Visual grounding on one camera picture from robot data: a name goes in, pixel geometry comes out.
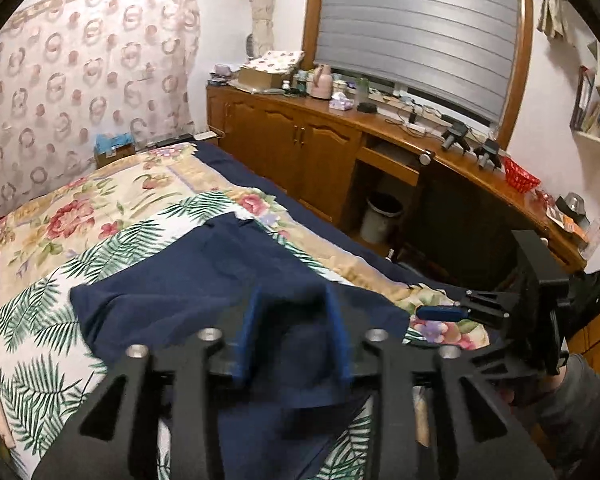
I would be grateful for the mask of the blue tissue box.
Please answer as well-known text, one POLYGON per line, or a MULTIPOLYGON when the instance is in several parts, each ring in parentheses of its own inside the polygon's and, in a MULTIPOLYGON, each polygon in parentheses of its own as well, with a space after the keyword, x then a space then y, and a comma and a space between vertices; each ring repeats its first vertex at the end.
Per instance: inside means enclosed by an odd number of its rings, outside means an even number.
POLYGON ((114 136, 98 134, 94 145, 94 159, 97 168, 105 167, 116 160, 136 153, 134 138, 131 133, 119 133, 114 136))

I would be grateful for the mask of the circle pattern lace curtain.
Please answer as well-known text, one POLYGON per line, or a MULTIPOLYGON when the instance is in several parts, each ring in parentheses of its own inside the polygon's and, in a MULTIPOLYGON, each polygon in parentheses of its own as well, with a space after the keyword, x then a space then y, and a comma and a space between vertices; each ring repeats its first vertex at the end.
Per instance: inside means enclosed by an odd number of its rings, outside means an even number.
POLYGON ((44 0, 0 31, 0 218, 91 172, 98 136, 190 129, 197 0, 44 0))

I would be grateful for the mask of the cardboard box with cloth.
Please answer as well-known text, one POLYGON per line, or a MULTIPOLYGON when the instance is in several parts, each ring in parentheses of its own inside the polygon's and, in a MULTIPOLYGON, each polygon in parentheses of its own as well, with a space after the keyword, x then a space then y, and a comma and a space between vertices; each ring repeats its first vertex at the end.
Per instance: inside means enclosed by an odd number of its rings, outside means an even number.
POLYGON ((303 51, 268 51, 240 68, 238 84, 256 90, 280 88, 299 67, 303 51))

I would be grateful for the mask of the navy blue t-shirt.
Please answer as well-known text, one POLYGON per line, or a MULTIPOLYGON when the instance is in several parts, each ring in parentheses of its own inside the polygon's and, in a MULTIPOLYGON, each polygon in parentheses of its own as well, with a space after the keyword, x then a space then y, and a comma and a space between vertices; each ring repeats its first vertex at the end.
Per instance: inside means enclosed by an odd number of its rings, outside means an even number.
POLYGON ((158 254, 71 289, 83 339, 107 365, 131 344, 182 344, 237 307, 262 310, 248 367, 211 383, 230 479, 315 476, 366 402, 349 386, 329 315, 350 306, 402 338, 408 316, 384 296, 326 280, 253 220, 222 214, 158 254))

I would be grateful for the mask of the palm leaf print blanket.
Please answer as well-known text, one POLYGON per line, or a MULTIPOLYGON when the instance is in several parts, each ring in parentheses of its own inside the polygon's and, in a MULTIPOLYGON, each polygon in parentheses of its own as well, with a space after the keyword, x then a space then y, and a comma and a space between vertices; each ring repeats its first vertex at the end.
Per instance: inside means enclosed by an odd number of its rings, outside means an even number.
POLYGON ((81 336, 70 289, 141 262, 220 214, 253 217, 223 192, 194 194, 84 247, 0 307, 0 414, 14 440, 17 478, 31 478, 106 373, 81 336))

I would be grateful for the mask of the navy bed sheet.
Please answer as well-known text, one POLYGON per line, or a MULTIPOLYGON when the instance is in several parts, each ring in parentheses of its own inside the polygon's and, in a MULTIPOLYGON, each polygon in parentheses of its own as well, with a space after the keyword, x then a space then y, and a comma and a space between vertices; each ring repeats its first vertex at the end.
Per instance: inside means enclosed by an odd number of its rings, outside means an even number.
POLYGON ((424 283, 435 289, 443 289, 452 300, 460 300, 465 296, 464 288, 424 278, 413 270, 404 269, 402 266, 398 266, 376 255, 372 250, 352 240, 347 234, 338 230, 336 226, 318 218, 308 208, 300 205, 296 200, 286 195, 273 182, 257 176, 241 162, 234 159, 232 155, 227 154, 227 152, 224 152, 217 146, 209 142, 201 142, 197 144, 197 150, 196 157, 204 164, 222 174, 224 178, 227 178, 233 184, 244 186, 245 188, 258 188, 268 195, 273 195, 276 202, 287 209, 294 221, 303 224, 314 234, 323 237, 324 240, 329 240, 341 249, 357 257, 361 257, 367 264, 381 274, 384 274, 386 278, 404 284, 416 285, 424 283))

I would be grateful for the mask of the pink kettle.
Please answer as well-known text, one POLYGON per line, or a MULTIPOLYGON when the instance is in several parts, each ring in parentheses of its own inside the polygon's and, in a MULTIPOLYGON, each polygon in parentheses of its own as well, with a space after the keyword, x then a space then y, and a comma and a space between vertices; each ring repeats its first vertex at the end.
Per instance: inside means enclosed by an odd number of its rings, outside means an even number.
POLYGON ((313 71, 310 96, 323 101, 332 98, 332 68, 329 65, 321 64, 313 71))

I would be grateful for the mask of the white wall shelf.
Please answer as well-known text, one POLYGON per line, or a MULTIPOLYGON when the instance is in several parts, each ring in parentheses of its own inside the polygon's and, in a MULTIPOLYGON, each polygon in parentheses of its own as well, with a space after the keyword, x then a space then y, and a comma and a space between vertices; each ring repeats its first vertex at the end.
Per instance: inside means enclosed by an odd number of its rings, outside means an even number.
POLYGON ((600 42, 592 41, 588 50, 595 64, 580 66, 570 128, 575 136, 600 144, 600 42))

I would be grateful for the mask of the wooden sideboard cabinet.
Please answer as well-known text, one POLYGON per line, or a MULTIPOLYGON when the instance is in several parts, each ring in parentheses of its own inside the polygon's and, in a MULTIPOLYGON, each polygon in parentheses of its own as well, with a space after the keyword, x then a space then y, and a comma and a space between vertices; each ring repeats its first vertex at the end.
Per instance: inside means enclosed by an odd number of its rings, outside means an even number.
POLYGON ((500 172, 378 114, 210 86, 207 116, 222 150, 343 232, 360 228, 371 195, 396 196, 404 213, 391 246, 445 278, 503 281, 515 258, 513 230, 545 238, 567 272, 585 267, 576 244, 500 172))

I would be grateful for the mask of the grey window blind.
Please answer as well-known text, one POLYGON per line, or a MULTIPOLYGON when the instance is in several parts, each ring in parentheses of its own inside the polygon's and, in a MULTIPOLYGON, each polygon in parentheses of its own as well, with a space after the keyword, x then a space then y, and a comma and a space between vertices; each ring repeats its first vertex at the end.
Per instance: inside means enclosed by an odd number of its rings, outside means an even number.
POLYGON ((519 0, 322 0, 317 63, 500 119, 519 0))

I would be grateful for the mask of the red basket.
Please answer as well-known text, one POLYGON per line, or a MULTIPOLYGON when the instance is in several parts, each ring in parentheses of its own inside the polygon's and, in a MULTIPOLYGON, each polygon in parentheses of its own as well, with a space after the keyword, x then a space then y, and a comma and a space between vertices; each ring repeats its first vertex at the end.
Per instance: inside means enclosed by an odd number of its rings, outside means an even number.
POLYGON ((519 193, 526 194, 537 188, 541 180, 530 174, 510 157, 504 159, 505 181, 519 193))

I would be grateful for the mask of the floral quilt bedspread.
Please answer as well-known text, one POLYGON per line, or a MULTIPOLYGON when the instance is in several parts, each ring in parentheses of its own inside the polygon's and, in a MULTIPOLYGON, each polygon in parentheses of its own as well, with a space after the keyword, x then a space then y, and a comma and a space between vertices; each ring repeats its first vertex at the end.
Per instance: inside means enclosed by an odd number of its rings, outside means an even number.
MULTIPOLYGON (((294 221, 285 207, 258 188, 233 184, 196 157, 197 144, 178 144, 134 155, 31 200, 0 220, 0 307, 74 254, 167 206, 219 191, 253 215, 278 244, 332 281, 379 292, 413 312, 443 304, 443 289, 386 278, 361 257, 294 221)), ((0 438, 14 444, 0 414, 0 438)))

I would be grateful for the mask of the white waste bin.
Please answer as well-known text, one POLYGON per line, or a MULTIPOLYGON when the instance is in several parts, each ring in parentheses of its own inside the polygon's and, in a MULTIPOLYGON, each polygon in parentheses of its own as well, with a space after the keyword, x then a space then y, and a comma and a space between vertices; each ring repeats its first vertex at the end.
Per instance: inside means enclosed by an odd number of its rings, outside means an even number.
POLYGON ((391 194, 376 192, 368 196, 360 231, 362 239, 370 244, 382 243, 403 211, 400 200, 391 194))

